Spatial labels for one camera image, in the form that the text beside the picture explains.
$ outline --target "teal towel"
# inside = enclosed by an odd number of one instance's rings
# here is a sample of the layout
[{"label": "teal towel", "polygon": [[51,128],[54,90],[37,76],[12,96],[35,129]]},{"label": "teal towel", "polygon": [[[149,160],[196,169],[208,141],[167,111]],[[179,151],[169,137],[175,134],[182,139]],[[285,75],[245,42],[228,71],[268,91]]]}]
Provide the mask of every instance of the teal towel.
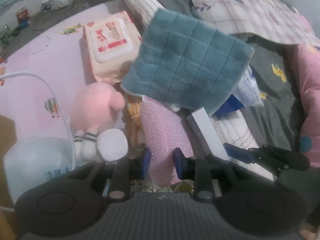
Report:
[{"label": "teal towel", "polygon": [[254,49],[202,21],[159,9],[122,81],[133,95],[213,114],[241,79]]}]

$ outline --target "hot air balloon print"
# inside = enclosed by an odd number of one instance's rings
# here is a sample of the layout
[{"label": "hot air balloon print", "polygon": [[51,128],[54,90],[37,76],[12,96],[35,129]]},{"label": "hot air balloon print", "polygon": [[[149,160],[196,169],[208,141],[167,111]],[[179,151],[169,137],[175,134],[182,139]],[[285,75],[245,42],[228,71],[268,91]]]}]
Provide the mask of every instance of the hot air balloon print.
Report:
[{"label": "hot air balloon print", "polygon": [[48,98],[44,103],[44,108],[50,112],[51,118],[59,117],[59,109],[55,98]]},{"label": "hot air balloon print", "polygon": [[[0,76],[5,74],[5,66],[0,67]],[[0,79],[0,87],[4,85],[4,79]]]}]

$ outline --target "pink bedsheet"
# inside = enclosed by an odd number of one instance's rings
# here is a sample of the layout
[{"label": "pink bedsheet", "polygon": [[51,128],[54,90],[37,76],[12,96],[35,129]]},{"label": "pink bedsheet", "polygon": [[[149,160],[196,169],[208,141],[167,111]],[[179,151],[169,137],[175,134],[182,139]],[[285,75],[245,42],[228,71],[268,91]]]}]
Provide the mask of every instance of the pink bedsheet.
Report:
[{"label": "pink bedsheet", "polygon": [[[94,79],[87,69],[82,28],[69,36],[61,34],[63,29],[106,18],[125,9],[122,0],[89,8],[42,33],[11,55],[7,64],[0,66],[6,67],[6,73],[26,70],[43,77],[57,92],[69,118],[75,94]],[[49,98],[52,94],[47,86],[33,77],[7,79],[0,87],[0,115],[15,122],[18,140],[30,136],[67,138],[59,110],[51,114],[45,108]],[[124,128],[121,118],[115,127]]]}]

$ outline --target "white plastic bag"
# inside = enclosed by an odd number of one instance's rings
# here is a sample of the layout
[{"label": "white plastic bag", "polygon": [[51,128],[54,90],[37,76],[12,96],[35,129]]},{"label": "white plastic bag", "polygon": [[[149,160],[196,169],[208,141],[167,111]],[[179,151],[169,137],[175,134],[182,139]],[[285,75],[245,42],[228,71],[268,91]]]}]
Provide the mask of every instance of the white plastic bag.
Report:
[{"label": "white plastic bag", "polygon": [[51,9],[58,10],[73,3],[73,0],[52,0]]},{"label": "white plastic bag", "polygon": [[13,203],[29,189],[71,170],[70,141],[31,137],[18,141],[3,158]]}]

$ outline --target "blanket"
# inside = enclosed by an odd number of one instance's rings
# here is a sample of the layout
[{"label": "blanket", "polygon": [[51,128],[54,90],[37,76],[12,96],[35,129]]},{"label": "blanket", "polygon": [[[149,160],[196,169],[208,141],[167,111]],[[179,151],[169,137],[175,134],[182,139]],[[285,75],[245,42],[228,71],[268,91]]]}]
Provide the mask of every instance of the blanket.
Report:
[{"label": "blanket", "polygon": [[264,98],[264,107],[242,110],[248,126],[259,145],[298,151],[304,113],[292,72],[285,67],[284,46],[258,36],[249,38],[248,43],[255,48],[250,66]]},{"label": "blanket", "polygon": [[203,20],[226,34],[254,33],[277,43],[320,46],[299,12],[279,0],[192,1]]},{"label": "blanket", "polygon": [[231,95],[253,52],[198,19],[159,9],[121,86],[166,104],[204,107],[212,115]]}]

